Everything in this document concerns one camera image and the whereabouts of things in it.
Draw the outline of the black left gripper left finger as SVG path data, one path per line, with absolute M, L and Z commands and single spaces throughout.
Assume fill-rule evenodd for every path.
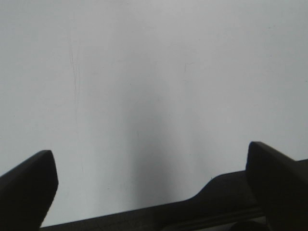
M 0 178 L 0 229 L 38 231 L 59 181 L 52 151 L 40 151 Z

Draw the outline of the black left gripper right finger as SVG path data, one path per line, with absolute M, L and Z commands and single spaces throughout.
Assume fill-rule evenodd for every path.
M 308 161 L 259 141 L 249 144 L 246 178 L 274 231 L 308 229 Z

